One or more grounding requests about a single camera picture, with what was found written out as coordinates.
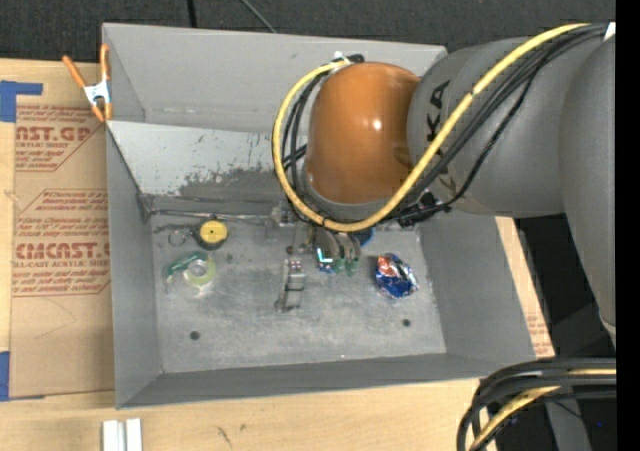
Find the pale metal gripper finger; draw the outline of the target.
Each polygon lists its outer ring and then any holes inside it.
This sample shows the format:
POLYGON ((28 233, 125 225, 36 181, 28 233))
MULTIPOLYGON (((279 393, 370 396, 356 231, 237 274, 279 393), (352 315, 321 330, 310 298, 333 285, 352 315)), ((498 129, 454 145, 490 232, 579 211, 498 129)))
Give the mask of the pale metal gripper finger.
POLYGON ((293 212, 289 206, 273 206, 265 223, 265 238, 275 241, 293 228, 293 212))
POLYGON ((292 257, 284 261, 283 281, 274 307, 279 312, 288 312, 300 307, 305 289, 306 273, 301 258, 292 257))

